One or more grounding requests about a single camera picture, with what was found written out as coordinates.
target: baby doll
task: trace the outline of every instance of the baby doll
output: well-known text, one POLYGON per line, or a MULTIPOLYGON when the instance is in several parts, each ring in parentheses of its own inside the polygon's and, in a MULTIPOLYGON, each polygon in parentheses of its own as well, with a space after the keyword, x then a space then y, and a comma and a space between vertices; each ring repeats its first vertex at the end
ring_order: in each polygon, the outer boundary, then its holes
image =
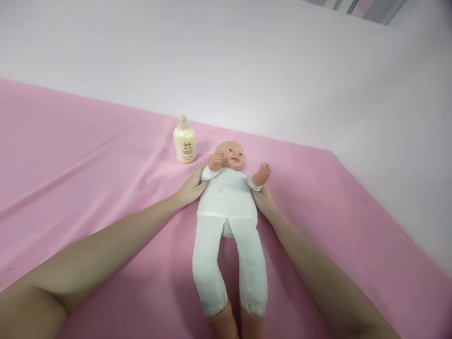
POLYGON ((217 258, 221 236, 234 238, 240 259, 240 304, 244 338, 261 338, 267 303, 265 259, 256 230, 258 214, 251 189, 259 191, 271 173, 263 163, 247 177, 242 146, 221 143, 201 181, 210 180, 198 207, 193 276, 211 331, 218 339, 236 339, 237 327, 217 258))

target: white onesie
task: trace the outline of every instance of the white onesie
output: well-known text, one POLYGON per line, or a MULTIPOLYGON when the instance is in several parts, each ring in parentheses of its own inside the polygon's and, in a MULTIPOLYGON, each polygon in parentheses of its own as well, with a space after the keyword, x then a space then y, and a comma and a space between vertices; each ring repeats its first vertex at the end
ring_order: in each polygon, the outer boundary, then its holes
POLYGON ((240 301, 253 315, 263 316, 267 302, 264 253, 256 230, 258 214, 251 189, 260 190, 248 177, 223 167, 204 168, 201 181, 210 180, 201 195, 193 253, 193 276, 207 317, 227 305, 225 283, 218 267, 221 236, 235 238, 240 259, 240 301))
POLYGON ((257 219, 258 212, 250 188, 260 191, 261 186, 253 184, 251 177, 228 167, 212 172, 206 166, 201 181, 206 180, 212 181, 201 195, 198 216, 257 219))

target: pink sheet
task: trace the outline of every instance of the pink sheet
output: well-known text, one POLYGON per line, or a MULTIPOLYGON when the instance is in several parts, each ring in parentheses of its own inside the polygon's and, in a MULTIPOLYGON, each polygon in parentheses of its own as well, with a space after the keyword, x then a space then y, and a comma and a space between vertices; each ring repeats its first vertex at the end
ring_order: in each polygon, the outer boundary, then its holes
MULTIPOLYGON (((272 164, 269 186, 402 338, 450 338, 452 282, 328 151, 192 123, 198 157, 176 161, 177 120, 0 81, 0 290, 68 244, 174 193, 221 141, 247 151, 245 173, 272 164)), ((180 211, 65 326, 61 338, 209 338, 192 278, 197 203, 180 211)), ((269 338, 327 338, 309 294, 259 217, 269 338)), ((238 255, 220 268, 238 310, 238 255)))

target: cream bottle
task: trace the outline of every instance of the cream bottle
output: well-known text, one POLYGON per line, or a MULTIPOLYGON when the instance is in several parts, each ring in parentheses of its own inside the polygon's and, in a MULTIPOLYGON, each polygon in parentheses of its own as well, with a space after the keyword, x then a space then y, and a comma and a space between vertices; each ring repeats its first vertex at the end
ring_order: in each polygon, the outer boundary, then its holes
POLYGON ((176 145, 176 156, 180 162, 191 163, 196 156, 195 132, 187 124, 187 116, 179 117, 179 126, 174 129, 174 144, 176 145))

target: doll head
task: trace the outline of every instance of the doll head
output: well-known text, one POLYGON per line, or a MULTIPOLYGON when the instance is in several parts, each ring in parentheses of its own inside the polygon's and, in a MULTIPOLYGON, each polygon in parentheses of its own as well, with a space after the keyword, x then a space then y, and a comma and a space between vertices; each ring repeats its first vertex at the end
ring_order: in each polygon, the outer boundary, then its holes
POLYGON ((222 151, 224 153, 221 165, 229 167, 237 171, 241 171, 245 166, 245 154, 243 147, 235 141, 225 141, 218 145, 215 152, 222 151))

